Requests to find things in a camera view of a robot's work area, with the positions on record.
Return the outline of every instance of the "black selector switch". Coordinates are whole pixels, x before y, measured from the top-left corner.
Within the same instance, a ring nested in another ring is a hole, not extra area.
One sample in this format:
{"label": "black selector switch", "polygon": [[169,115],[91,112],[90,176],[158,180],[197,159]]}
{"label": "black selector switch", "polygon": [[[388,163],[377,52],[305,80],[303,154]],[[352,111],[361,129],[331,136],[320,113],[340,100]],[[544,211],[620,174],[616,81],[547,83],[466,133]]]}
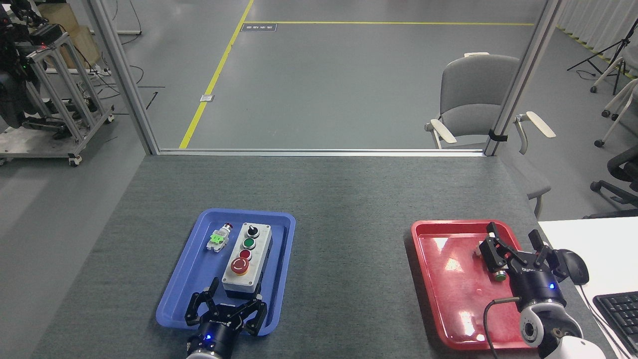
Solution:
{"label": "black selector switch", "polygon": [[250,238],[257,238],[259,237],[259,229],[257,229],[257,227],[251,225],[248,227],[248,230],[246,231],[246,234],[250,237]]}

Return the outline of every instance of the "computer mouse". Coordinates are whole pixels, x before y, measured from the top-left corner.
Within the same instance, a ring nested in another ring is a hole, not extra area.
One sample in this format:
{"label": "computer mouse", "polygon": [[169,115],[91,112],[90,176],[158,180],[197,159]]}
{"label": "computer mouse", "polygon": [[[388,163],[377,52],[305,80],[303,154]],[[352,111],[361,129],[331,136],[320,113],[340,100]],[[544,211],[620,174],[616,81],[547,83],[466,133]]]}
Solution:
{"label": "computer mouse", "polygon": [[587,284],[590,281],[590,273],[587,270],[587,264],[576,253],[567,249],[559,249],[559,255],[563,258],[567,270],[569,271],[569,277],[572,279],[575,285],[581,286]]}

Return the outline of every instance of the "keyboard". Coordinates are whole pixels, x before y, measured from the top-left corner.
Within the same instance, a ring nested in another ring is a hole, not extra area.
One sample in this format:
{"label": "keyboard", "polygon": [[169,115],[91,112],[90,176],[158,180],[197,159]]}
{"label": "keyboard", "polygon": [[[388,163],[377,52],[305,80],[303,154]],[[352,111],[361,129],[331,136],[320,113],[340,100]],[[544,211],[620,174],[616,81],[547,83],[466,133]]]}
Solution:
{"label": "keyboard", "polygon": [[638,353],[638,292],[597,295],[593,301],[625,347]]}

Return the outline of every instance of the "green button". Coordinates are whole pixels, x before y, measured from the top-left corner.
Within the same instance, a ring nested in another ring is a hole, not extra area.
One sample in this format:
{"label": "green button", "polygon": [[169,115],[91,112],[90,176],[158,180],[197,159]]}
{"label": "green button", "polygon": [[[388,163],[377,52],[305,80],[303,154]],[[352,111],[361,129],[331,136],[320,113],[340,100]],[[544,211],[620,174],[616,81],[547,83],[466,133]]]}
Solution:
{"label": "green button", "polygon": [[255,240],[253,238],[246,238],[244,240],[244,248],[251,248],[255,246]]}
{"label": "green button", "polygon": [[215,243],[215,244],[222,244],[224,243],[224,237],[218,235],[218,234],[212,234],[211,235],[211,242]]}

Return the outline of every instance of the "button control box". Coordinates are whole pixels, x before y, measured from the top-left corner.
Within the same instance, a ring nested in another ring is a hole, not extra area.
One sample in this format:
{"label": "button control box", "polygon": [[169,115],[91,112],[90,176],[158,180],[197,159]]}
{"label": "button control box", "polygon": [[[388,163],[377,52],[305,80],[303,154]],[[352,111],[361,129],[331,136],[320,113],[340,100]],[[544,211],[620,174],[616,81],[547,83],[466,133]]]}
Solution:
{"label": "button control box", "polygon": [[272,231],[269,225],[242,225],[221,279],[228,297],[250,299],[260,289],[271,246]]}

